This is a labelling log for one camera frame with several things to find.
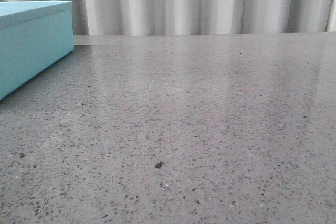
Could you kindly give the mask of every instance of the dark speck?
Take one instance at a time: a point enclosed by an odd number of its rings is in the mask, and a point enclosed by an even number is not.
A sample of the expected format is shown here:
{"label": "dark speck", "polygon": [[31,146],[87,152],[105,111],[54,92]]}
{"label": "dark speck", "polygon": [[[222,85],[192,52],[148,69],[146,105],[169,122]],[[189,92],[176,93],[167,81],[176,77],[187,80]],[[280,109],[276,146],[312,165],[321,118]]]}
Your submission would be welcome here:
{"label": "dark speck", "polygon": [[156,168],[156,169],[159,169],[159,168],[162,166],[162,164],[163,164],[162,161],[158,162],[158,163],[155,165],[155,168]]}

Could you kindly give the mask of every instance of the speckled stone surface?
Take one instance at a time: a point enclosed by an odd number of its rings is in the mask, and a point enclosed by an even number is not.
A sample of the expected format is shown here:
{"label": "speckled stone surface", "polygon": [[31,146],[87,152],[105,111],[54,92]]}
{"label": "speckled stone surface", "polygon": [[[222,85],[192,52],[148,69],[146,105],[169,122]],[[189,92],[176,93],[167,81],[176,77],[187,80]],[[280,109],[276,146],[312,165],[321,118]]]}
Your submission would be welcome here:
{"label": "speckled stone surface", "polygon": [[0,101],[0,223],[335,223],[336,34],[76,42]]}

